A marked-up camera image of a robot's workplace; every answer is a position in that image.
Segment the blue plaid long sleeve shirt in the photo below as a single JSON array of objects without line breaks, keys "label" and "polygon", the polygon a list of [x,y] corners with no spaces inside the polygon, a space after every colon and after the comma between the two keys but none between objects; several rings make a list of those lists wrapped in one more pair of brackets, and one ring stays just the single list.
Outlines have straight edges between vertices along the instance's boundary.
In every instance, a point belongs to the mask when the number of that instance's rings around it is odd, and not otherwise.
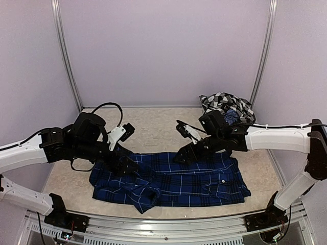
[{"label": "blue plaid long sleeve shirt", "polygon": [[139,213],[159,207],[210,207],[243,203],[251,195],[227,152],[207,156],[191,165],[173,161],[174,152],[128,155],[139,169],[117,177],[103,163],[89,176],[96,200],[133,205]]}]

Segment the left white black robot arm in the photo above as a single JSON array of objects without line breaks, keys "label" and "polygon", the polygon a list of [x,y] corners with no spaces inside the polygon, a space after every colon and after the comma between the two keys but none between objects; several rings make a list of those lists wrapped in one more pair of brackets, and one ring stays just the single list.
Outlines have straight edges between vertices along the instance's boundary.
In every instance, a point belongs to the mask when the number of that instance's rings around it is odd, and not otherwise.
[{"label": "left white black robot arm", "polygon": [[[41,129],[21,142],[6,145],[1,148],[1,173],[61,160],[73,163],[76,159],[104,163],[117,176],[135,172],[136,163],[118,151],[118,142],[128,139],[135,128],[127,123],[106,132],[105,125],[100,116],[82,112],[65,128]],[[1,200],[51,217],[61,227],[72,221],[61,196],[35,192],[4,176],[1,176]]]}]

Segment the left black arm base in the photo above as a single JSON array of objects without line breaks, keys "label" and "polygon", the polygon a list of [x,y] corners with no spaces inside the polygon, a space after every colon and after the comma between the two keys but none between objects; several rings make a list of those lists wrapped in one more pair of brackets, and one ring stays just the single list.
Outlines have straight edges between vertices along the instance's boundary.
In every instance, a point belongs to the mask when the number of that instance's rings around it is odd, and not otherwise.
[{"label": "left black arm base", "polygon": [[59,228],[85,233],[89,217],[68,212],[61,196],[54,193],[50,193],[49,196],[52,198],[53,210],[45,216],[44,222]]}]

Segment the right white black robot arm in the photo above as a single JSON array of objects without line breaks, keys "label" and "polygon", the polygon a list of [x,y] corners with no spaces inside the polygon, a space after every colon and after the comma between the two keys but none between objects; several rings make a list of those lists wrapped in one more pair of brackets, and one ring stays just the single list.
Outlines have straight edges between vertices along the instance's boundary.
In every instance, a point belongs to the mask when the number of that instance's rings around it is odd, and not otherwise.
[{"label": "right white black robot arm", "polygon": [[294,126],[229,125],[218,110],[213,110],[202,115],[199,121],[207,134],[206,138],[198,136],[190,125],[178,122],[177,131],[192,142],[177,152],[175,162],[191,164],[220,150],[284,150],[307,155],[303,170],[276,193],[267,211],[263,212],[261,221],[267,227],[280,220],[281,213],[313,185],[326,179],[326,126],[318,119]]}]

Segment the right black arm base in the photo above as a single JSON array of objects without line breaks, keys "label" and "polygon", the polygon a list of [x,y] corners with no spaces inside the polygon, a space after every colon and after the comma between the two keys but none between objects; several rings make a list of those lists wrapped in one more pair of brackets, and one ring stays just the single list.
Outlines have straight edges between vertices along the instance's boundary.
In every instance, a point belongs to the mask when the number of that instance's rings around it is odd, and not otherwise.
[{"label": "right black arm base", "polygon": [[282,222],[287,223],[289,221],[286,215],[286,210],[281,210],[275,206],[274,199],[276,195],[277,191],[270,198],[268,205],[263,212],[246,215],[244,217],[247,232],[267,229],[281,225]]}]

